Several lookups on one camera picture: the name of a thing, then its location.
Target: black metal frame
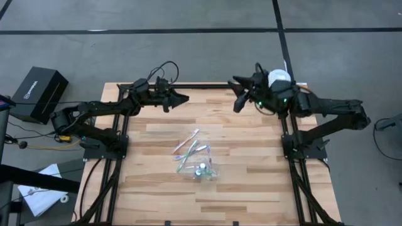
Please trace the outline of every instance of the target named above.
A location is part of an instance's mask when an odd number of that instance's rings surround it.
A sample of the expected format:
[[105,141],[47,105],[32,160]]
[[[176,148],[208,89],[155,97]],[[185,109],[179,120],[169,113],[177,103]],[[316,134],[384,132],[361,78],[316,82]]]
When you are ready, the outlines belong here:
[[[3,8],[0,10],[0,19],[4,16],[7,8],[11,4],[12,0],[7,0],[4,4]],[[283,58],[286,62],[287,71],[291,76],[291,79],[294,80],[293,70],[291,67],[290,56],[288,52],[288,47],[286,43],[285,33],[368,33],[368,32],[402,32],[402,28],[284,28],[280,7],[278,4],[278,0],[272,0],[273,8],[277,23],[277,28],[173,28],[173,29],[131,29],[131,30],[51,30],[51,31],[41,31],[41,30],[3,30],[0,31],[0,35],[133,35],[133,34],[188,34],[188,33],[278,33],[281,43],[281,50],[283,54]],[[229,87],[224,84],[178,84],[175,85],[176,89],[228,89]],[[291,125],[293,131],[298,131],[298,126],[296,123],[295,116],[291,117]],[[113,122],[113,129],[117,129],[117,124],[119,121],[119,116],[115,116]],[[281,121],[283,127],[283,134],[288,135],[288,126],[285,120]],[[127,129],[128,125],[128,117],[124,119],[123,131]],[[101,191],[107,186],[110,167],[111,167],[110,159],[106,160],[104,166],[104,173],[102,177]],[[291,169],[291,177],[293,184],[293,191],[295,194],[296,208],[299,218],[300,225],[309,224],[309,225],[319,225],[317,223],[317,215],[316,211],[320,211],[319,206],[316,206],[314,200],[309,198],[309,194],[311,191],[310,183],[308,180],[307,167],[305,164],[305,160],[301,160],[299,162],[301,169],[301,177],[297,174],[297,171],[293,171],[295,169],[296,164],[293,160],[289,159],[289,167]],[[116,162],[116,169],[119,170],[121,166],[121,160]],[[116,194],[117,194],[117,182],[112,186],[112,194],[111,200],[109,203],[109,211],[107,213],[107,221],[112,222],[114,204],[116,202]],[[302,201],[300,198],[299,188],[306,194],[308,198],[308,209],[310,212],[310,218],[312,223],[306,223],[305,216],[302,208]],[[98,208],[95,213],[95,222],[100,222],[101,219],[102,208]],[[239,225],[239,222],[233,222],[233,225]]]

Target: black box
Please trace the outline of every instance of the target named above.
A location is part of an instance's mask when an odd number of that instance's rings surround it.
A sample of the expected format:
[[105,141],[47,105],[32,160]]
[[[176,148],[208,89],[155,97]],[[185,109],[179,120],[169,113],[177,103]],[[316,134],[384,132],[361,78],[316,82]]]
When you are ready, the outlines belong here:
[[47,124],[67,85],[58,71],[32,67],[11,98],[17,104],[10,114],[25,122]]

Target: white paper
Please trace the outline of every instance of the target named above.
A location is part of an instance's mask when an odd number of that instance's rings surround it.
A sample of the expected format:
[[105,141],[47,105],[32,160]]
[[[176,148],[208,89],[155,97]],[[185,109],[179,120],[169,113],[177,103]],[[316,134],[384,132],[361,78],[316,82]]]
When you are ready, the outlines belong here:
[[[44,175],[52,175],[61,178],[60,172],[58,170],[57,164],[51,164],[47,168],[43,169],[39,173]],[[53,204],[55,204],[59,199],[66,195],[65,191],[47,191],[46,189],[36,188],[32,186],[19,185],[19,192],[24,197],[26,203],[30,207],[32,214],[39,217],[42,213],[48,210]]]

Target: concrete floor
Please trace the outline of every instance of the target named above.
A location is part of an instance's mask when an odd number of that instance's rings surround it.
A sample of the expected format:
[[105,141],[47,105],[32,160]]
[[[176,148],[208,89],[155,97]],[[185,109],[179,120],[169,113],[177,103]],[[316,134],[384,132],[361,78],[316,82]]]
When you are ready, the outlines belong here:
[[[398,0],[279,0],[285,28],[395,27]],[[13,0],[0,30],[87,30],[190,27],[276,27],[271,1]],[[295,79],[320,97],[361,99],[372,121],[402,113],[402,33],[286,34]],[[181,82],[223,82],[250,76],[256,61],[283,68],[276,33],[188,35],[0,36],[1,93],[13,95],[32,66],[54,68],[70,82],[63,100],[99,100],[104,82],[132,82],[166,60],[180,67]],[[21,123],[51,131],[51,125]],[[320,123],[328,119],[318,118]],[[342,220],[350,225],[400,225],[402,161],[381,156],[363,131],[329,136],[331,177]],[[9,126],[11,135],[31,135]],[[401,139],[379,132],[384,152],[402,158]],[[54,145],[48,138],[30,144]],[[6,146],[3,163],[34,170],[81,158],[82,151],[20,150]],[[57,223],[67,223],[71,213]],[[45,224],[55,223],[45,219]]]

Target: wooden tabletop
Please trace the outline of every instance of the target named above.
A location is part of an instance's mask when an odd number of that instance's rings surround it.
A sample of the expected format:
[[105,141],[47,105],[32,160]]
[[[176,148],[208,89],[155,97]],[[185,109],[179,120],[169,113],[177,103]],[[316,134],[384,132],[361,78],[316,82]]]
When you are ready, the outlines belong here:
[[[113,224],[161,225],[165,220],[173,225],[232,225],[233,221],[241,225],[298,224],[277,117],[260,114],[250,103],[236,114],[236,96],[231,90],[177,91],[189,95],[190,100],[170,113],[164,113],[161,107],[145,107],[129,120],[129,149],[122,162]],[[116,101],[117,96],[116,83],[106,83],[102,101]],[[112,122],[113,116],[102,116],[97,118],[96,126],[107,128]],[[307,130],[317,123],[314,117],[307,117],[298,119],[298,125]],[[219,165],[216,181],[199,182],[176,174],[179,162],[173,160],[171,152],[196,128],[200,132],[194,139],[211,145],[212,161]],[[79,197],[95,162],[85,164]],[[99,194],[104,162],[89,180],[84,211]],[[327,167],[308,160],[307,169],[316,199],[332,218],[340,220]],[[309,220],[304,196],[303,201]],[[107,197],[103,220],[108,206]]]

